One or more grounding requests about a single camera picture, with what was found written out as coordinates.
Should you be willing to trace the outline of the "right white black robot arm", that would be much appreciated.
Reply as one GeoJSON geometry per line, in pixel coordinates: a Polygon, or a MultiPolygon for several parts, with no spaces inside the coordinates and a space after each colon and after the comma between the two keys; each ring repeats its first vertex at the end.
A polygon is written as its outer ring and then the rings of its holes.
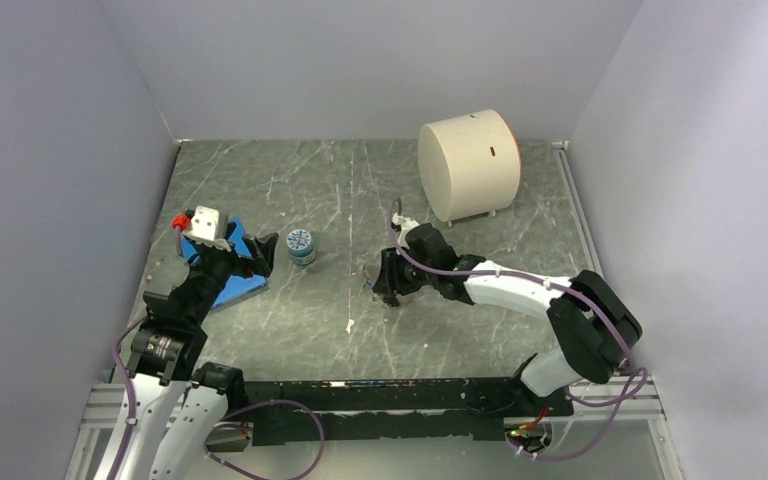
{"type": "Polygon", "coordinates": [[[608,382],[629,360],[643,329],[604,278],[591,270],[573,277],[543,276],[459,255],[429,223],[394,215],[386,227],[392,246],[381,252],[373,291],[389,306],[430,287],[443,298],[489,305],[548,322],[556,347],[519,367],[510,402],[533,415],[550,395],[579,381],[608,382]]]}

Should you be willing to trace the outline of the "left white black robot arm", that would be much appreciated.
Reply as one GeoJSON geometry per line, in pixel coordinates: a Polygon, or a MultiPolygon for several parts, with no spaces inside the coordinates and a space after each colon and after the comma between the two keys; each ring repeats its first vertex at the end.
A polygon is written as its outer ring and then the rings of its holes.
{"type": "Polygon", "coordinates": [[[267,278],[274,267],[278,234],[243,235],[241,255],[234,228],[229,222],[206,238],[183,232],[195,261],[175,255],[156,266],[143,292],[145,314],[125,331],[128,358],[119,343],[111,349],[125,394],[96,478],[181,479],[220,419],[244,411],[240,369],[196,365],[207,340],[202,324],[229,280],[267,278]]]}

